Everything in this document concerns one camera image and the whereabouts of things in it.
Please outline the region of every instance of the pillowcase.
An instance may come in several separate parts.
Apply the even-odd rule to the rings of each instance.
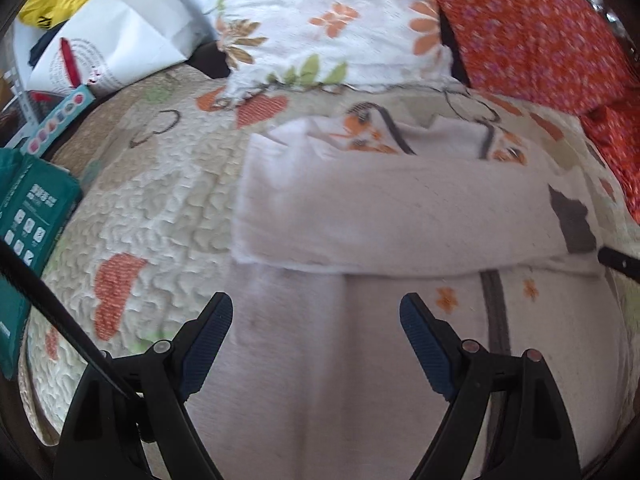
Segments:
[[[441,86],[451,54],[436,0],[214,0],[232,104],[268,86]]]

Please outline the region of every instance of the red cloth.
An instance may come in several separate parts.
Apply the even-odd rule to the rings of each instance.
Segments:
[[[438,0],[473,88],[581,117],[640,222],[638,83],[585,0]]]

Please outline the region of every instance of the white bag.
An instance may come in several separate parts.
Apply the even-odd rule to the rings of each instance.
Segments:
[[[49,43],[28,89],[71,93],[60,38],[70,43],[81,82],[105,96],[187,60],[205,36],[180,0],[89,0]]]

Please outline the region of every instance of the black cable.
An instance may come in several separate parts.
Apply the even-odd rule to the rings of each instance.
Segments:
[[[0,275],[22,294],[60,332],[73,348],[126,399],[139,404],[135,390],[105,359],[98,347],[71,317],[44,282],[11,250],[0,241]]]

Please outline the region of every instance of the quilted bedspread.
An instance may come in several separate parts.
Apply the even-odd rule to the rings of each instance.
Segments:
[[[344,114],[363,100],[409,124],[428,125],[435,115],[492,118],[538,143],[562,168],[583,167],[605,243],[640,253],[640,228],[622,190],[572,116],[460,89],[275,91],[221,110],[214,102],[223,86],[224,80],[187,65],[155,74],[99,107],[56,154],[54,162],[81,179],[86,195],[44,280],[113,356],[172,338],[222,290],[234,187],[249,134],[300,116]],[[616,283],[634,348],[623,425],[638,380],[640,294],[624,278]],[[84,363],[36,311],[25,340],[19,375],[25,410],[36,434],[53,444]]]

